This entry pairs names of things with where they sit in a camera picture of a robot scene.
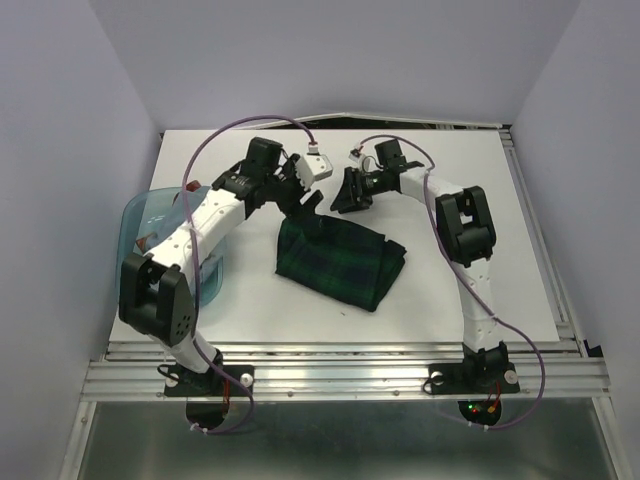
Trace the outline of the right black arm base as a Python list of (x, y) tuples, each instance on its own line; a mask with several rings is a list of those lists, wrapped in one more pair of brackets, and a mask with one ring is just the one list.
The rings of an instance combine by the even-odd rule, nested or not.
[(520, 392), (515, 366), (503, 342), (478, 352), (464, 346), (460, 362), (430, 364), (428, 370), (422, 391), (432, 396), (471, 397), (460, 400), (458, 407), (472, 425), (496, 427), (502, 414), (502, 395)]

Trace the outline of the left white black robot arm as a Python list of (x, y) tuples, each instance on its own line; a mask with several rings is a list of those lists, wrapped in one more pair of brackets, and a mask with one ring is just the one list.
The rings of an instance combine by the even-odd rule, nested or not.
[(312, 186), (330, 177), (328, 158), (310, 144), (305, 155), (283, 160), (280, 143), (253, 138), (245, 158), (224, 171), (185, 219), (144, 254), (130, 253), (120, 270), (118, 315), (146, 335), (188, 371), (199, 393), (215, 392), (223, 371), (216, 350), (197, 330), (201, 265), (232, 230), (267, 203), (289, 219), (306, 223), (323, 196)]

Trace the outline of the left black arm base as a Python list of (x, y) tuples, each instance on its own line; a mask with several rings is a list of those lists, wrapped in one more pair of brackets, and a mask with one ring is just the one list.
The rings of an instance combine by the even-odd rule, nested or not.
[(165, 382), (163, 395), (186, 401), (185, 415), (192, 430), (206, 435), (230, 433), (246, 423), (231, 419), (231, 401), (245, 392), (213, 370), (194, 373), (177, 364), (161, 364), (157, 373)]

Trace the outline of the green plaid skirt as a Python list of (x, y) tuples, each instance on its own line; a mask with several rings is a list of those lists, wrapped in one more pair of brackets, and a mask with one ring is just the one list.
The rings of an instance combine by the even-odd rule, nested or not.
[(406, 248), (362, 225), (317, 215), (282, 221), (275, 273), (321, 295), (374, 312), (405, 265)]

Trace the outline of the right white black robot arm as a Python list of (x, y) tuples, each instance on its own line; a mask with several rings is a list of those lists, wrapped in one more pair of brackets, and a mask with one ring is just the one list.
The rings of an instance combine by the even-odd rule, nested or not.
[(331, 209), (363, 211), (373, 197), (397, 192), (427, 209), (440, 253), (456, 277), (463, 318), (463, 358), (429, 366), (423, 391), (430, 395), (485, 393), (501, 387), (510, 369), (509, 354), (491, 307), (490, 260), (497, 234), (485, 191), (462, 187), (434, 175), (433, 158), (395, 135), (372, 136), (380, 142), (375, 157), (359, 142), (349, 152), (356, 165), (344, 170)]

